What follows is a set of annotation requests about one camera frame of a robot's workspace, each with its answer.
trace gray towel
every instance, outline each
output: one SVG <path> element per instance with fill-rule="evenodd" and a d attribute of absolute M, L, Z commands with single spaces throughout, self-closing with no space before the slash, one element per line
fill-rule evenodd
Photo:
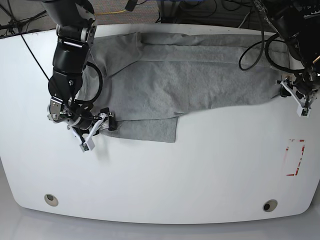
<path fill-rule="evenodd" d="M 173 143 L 177 118 L 192 111 L 257 105 L 279 94 L 282 73 L 263 56 L 252 70 L 241 71 L 238 61 L 259 35 L 194 35 L 132 33 L 98 37 L 89 61 L 103 75 L 103 90 L 93 111 L 109 107 L 118 129 L 101 133 L 117 138 Z M 242 65 L 251 65 L 260 46 L 250 50 Z M 283 43 L 270 46 L 270 56 L 288 67 Z M 87 67 L 79 99 L 91 99 L 98 77 Z"/>

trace white table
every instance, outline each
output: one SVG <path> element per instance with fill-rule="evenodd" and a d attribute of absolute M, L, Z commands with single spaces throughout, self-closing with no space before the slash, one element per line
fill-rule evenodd
<path fill-rule="evenodd" d="M 128 24 L 100 26 L 97 37 L 121 33 L 260 34 L 216 26 Z M 47 75 L 54 31 L 25 35 Z M 47 120 L 48 81 L 20 36 L 0 42 L 0 156 L 16 202 L 25 208 L 81 218 L 160 224 L 240 222 L 308 209 L 320 179 L 320 104 L 299 118 L 291 98 L 226 107 L 179 119 L 176 143 L 94 138 L 82 153 L 65 124 Z M 284 159 L 289 139 L 305 140 Z M 292 145 L 296 150 L 301 143 Z M 57 207 L 45 194 L 59 200 Z M 278 201 L 273 212 L 263 204 Z"/>

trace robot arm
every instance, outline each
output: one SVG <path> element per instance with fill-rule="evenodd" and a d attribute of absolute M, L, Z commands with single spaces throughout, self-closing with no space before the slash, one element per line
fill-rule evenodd
<path fill-rule="evenodd" d="M 114 131 L 117 128 L 108 108 L 101 109 L 98 115 L 91 113 L 93 103 L 103 87 L 100 70 L 88 62 L 97 28 L 94 9 L 88 0 L 49 0 L 42 4 L 57 23 L 58 36 L 53 57 L 53 75 L 48 82 L 51 95 L 48 118 L 54 123 L 66 122 L 79 139 L 81 149 L 89 151 L 94 148 L 91 137 L 99 130 Z M 82 74 L 86 67 L 97 72 L 99 90 L 91 100 L 77 100 L 76 94 L 82 87 Z M 88 137 L 84 139 L 83 134 L 88 134 Z"/>

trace gray floor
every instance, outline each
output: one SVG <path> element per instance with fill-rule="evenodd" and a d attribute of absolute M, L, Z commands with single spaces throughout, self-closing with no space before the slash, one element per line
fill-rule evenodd
<path fill-rule="evenodd" d="M 124 9 L 128 0 L 89 0 L 96 13 L 104 13 L 104 12 L 115 12 L 121 11 Z M 177 23 L 182 24 L 204 24 L 204 25 L 217 25 L 217 26 L 226 26 L 226 27 L 237 27 L 245 15 L 250 11 L 248 7 L 241 7 L 236 11 L 227 11 L 221 5 L 222 0 L 204 0 L 202 4 L 195 7 L 195 10 L 206 10 L 206 11 L 214 11 L 216 12 L 210 16 L 209 18 L 199 18 L 196 21 L 192 20 L 181 20 L 178 19 Z M 35 14 L 44 10 L 42 4 L 40 2 L 35 1 L 27 1 L 27 0 L 10 0 L 12 12 L 14 16 L 18 20 L 22 20 L 25 18 L 29 18 L 34 16 Z M 196 4 L 197 2 L 194 0 L 189 1 L 190 4 Z M 0 0 L 0 4 L 2 4 L 5 8 L 8 8 L 7 0 Z M 229 9 L 234 9 L 237 7 L 236 4 L 225 1 L 225 6 Z M 195 16 L 206 16 L 208 13 L 192 13 Z M 154 23 L 159 16 L 157 1 L 148 0 L 146 3 L 142 5 L 137 5 L 133 12 L 124 12 L 119 14 L 108 14 L 97 16 L 98 24 L 136 24 L 136 23 Z M 189 15 L 183 13 L 180 10 L 179 16 L 181 18 L 190 18 Z M 4 12 L 0 9 L 0 24 L 6 25 L 10 18 L 4 14 Z M 30 25 L 23 29 L 28 31 L 38 29 L 41 31 L 50 30 L 55 28 L 55 24 L 50 19 L 49 16 L 42 17 L 38 20 L 35 20 L 30 23 Z M 255 29 L 259 30 L 260 26 L 257 21 L 257 16 L 255 13 L 250 15 L 249 20 L 243 25 L 243 28 Z M 266 31 L 271 31 L 272 29 L 266 24 Z"/>

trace circular hole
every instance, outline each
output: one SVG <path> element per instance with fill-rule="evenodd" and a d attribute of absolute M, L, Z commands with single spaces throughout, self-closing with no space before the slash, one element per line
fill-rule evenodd
<path fill-rule="evenodd" d="M 268 211 L 268 210 L 270 209 L 270 204 L 265 204 L 265 205 L 263 206 L 263 209 L 264 209 L 265 211 Z"/>
<path fill-rule="evenodd" d="M 46 196 L 50 201 L 53 201 L 54 200 L 54 197 L 52 195 L 47 195 Z"/>
<path fill-rule="evenodd" d="M 52 207 L 56 207 L 59 204 L 58 199 L 52 194 L 44 195 L 44 200 L 47 204 L 49 204 Z"/>
<path fill-rule="evenodd" d="M 274 199 L 273 199 L 273 200 L 267 201 L 267 202 L 263 205 L 262 209 L 263 209 L 263 211 L 265 211 L 265 212 L 267 212 L 267 213 L 270 213 L 270 212 L 272 212 L 273 210 L 275 210 L 277 206 L 278 206 L 277 200 L 274 200 Z"/>

